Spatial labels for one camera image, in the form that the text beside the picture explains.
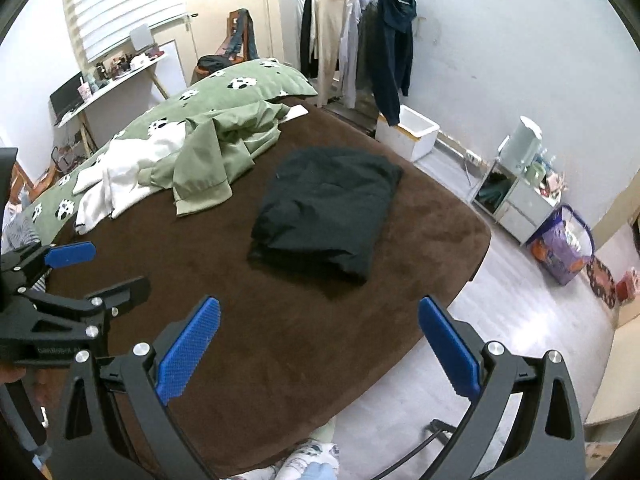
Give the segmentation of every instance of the electrical outlet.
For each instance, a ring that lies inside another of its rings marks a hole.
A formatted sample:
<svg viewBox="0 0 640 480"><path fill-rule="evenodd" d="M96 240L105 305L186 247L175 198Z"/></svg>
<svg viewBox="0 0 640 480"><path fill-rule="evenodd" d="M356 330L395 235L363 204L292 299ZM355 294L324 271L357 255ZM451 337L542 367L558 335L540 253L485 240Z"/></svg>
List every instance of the electrical outlet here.
<svg viewBox="0 0 640 480"><path fill-rule="evenodd" d="M466 157L466 160L468 160L476 168L479 168L480 166L482 166L482 158L480 157L480 155L477 155L471 150L466 150L465 157Z"/></svg>

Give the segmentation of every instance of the laptop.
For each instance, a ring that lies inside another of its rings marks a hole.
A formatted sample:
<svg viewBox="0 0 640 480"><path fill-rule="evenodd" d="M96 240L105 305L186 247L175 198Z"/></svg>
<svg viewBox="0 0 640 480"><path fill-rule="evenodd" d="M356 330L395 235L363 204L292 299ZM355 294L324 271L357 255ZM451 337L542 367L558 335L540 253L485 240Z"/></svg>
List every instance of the laptop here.
<svg viewBox="0 0 640 480"><path fill-rule="evenodd" d="M60 124L60 121L67 112L75 110L84 103L82 96L78 92L78 87L82 84L81 80L82 72L78 72L51 94L51 106L56 114L56 124L54 124L54 126Z"/></svg>

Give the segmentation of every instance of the purple bag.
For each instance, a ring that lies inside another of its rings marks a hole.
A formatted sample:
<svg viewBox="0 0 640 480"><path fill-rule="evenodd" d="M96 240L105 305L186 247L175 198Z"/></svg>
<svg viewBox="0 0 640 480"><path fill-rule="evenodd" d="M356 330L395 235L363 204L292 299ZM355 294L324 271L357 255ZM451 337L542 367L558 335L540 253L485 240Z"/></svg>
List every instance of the purple bag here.
<svg viewBox="0 0 640 480"><path fill-rule="evenodd" d="M527 245L535 259L560 285L569 283L590 263L595 247L589 227L567 205L561 205L551 213Z"/></svg>

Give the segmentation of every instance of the brown bed sheet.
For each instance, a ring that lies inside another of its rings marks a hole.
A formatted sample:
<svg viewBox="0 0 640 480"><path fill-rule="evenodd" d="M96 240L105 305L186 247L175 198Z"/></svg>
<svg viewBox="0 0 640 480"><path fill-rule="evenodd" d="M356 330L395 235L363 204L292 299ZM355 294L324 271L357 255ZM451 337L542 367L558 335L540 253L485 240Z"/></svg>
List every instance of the brown bed sheet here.
<svg viewBox="0 0 640 480"><path fill-rule="evenodd" d="M184 394L169 403L220 478L272 460L364 393L420 339L418 300L431 294L449 305L489 246L487 225L447 189L330 113L305 107L310 113L282 125L278 143L222 205L176 218L171 192L160 192L83 237L73 235L72 222L58 235L59 243L92 241L97 257L53 272L53 294L79 298L135 276L151 280L149 300L112 322L112 355L153 341L204 295L220 301L220 329ZM351 146L405 170L364 285L247 261L268 182L287 153L305 146ZM151 466L130 408L123 416Z"/></svg>

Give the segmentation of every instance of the black cable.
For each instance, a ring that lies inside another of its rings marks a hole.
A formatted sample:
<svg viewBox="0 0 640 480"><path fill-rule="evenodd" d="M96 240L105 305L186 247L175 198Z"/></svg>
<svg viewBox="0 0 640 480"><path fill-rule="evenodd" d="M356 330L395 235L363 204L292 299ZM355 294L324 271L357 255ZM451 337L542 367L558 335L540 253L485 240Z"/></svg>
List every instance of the black cable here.
<svg viewBox="0 0 640 480"><path fill-rule="evenodd" d="M391 467L386 468L382 473L380 473L377 476L374 476L371 480L381 480L382 478L384 478L385 476L387 476L389 473L395 471L396 469L398 469L402 464L404 464L405 462L408 462L409 460L411 460L415 455L417 455L418 453L420 453L425 447L427 447L434 439L437 438L437 436L439 434L443 433L442 430L440 431L436 431L436 433L433 433L427 440L425 440L423 443L421 443L418 447L416 447L413 451L410 451L408 454L406 454L405 456L403 456L400 460L398 460L395 464L393 464Z"/></svg>

